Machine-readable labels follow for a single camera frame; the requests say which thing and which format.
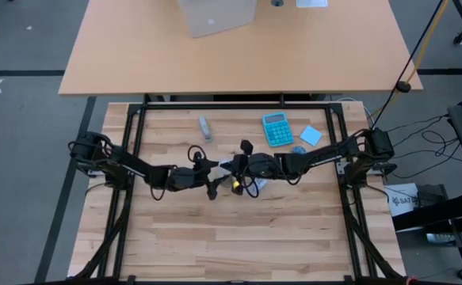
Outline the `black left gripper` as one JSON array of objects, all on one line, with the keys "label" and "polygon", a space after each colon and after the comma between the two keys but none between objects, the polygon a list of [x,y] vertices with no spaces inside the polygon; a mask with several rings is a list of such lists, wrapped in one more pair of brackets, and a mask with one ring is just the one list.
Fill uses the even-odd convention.
[{"label": "black left gripper", "polygon": [[218,161],[204,159],[205,169],[189,169],[180,167],[174,169],[170,174],[170,191],[179,192],[188,188],[199,188],[206,185],[207,196],[210,200],[214,200],[217,195],[217,188],[220,186],[218,180],[209,180],[208,175],[212,168],[218,167]]}]

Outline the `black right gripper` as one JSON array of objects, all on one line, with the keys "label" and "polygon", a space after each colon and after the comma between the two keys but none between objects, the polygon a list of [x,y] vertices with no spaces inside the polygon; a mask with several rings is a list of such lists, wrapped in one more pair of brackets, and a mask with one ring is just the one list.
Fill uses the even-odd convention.
[{"label": "black right gripper", "polygon": [[[258,177],[266,180],[279,180],[283,177],[280,164],[268,154],[252,154],[254,146],[249,140],[242,139],[240,149],[243,154],[235,155],[231,163],[231,173],[236,177]],[[234,181],[240,183],[239,188],[233,188]],[[237,178],[232,178],[231,191],[241,196],[243,193],[242,183]]]}]

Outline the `blue calculator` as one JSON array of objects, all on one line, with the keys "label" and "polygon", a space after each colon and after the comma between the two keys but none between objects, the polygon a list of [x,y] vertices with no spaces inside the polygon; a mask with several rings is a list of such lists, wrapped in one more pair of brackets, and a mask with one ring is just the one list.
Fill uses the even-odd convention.
[{"label": "blue calculator", "polygon": [[287,146],[294,143],[293,134],[284,112],[264,115],[262,126],[270,147]]}]

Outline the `blue sticky note pad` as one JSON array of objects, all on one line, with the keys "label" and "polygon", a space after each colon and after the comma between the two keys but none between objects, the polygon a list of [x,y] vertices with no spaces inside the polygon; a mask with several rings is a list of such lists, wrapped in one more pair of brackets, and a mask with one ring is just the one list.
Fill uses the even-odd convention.
[{"label": "blue sticky note pad", "polygon": [[323,134],[312,126],[306,126],[300,134],[300,138],[311,146],[316,146],[322,137]]}]

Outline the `light wooden desk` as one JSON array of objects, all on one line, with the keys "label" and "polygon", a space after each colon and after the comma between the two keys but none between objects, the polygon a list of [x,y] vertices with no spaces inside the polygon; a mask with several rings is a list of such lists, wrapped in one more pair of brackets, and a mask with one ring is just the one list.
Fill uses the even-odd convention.
[{"label": "light wooden desk", "polygon": [[409,51],[388,0],[258,0],[248,25],[193,38],[176,0],[90,0],[62,96],[388,91]]}]

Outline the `white printed cardboard box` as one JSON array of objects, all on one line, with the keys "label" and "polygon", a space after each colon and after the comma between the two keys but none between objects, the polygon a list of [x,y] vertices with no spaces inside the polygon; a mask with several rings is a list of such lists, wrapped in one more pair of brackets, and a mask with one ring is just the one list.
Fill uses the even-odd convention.
[{"label": "white printed cardboard box", "polygon": [[413,211],[419,205],[418,189],[414,183],[385,185],[384,188],[393,217]]}]

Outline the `white flat device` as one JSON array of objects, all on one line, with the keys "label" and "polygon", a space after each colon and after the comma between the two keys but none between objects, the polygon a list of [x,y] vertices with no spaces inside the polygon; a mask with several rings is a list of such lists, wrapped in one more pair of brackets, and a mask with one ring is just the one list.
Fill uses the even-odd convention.
[{"label": "white flat device", "polygon": [[296,6],[298,8],[327,8],[327,0],[296,0]]}]

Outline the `black aluminium table frame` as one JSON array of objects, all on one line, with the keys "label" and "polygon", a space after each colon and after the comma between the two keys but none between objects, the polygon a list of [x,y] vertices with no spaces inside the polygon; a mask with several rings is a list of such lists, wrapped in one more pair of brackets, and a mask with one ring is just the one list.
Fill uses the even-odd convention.
[{"label": "black aluminium table frame", "polygon": [[[284,112],[294,143],[270,147],[262,126],[266,114]],[[204,116],[213,141],[198,123]],[[253,153],[307,152],[371,129],[357,102],[274,104],[213,102],[119,104],[102,135],[150,165],[191,168],[197,146],[207,159]],[[306,126],[323,137],[316,146],[300,138]],[[382,256],[399,259],[388,205],[365,183],[343,184],[352,159],[320,165],[298,184],[241,179],[243,193],[219,186],[214,200],[205,186],[179,192],[152,190],[142,177],[124,189],[104,188],[86,196],[69,276],[80,283],[135,284],[262,281],[383,285],[407,282]]]}]

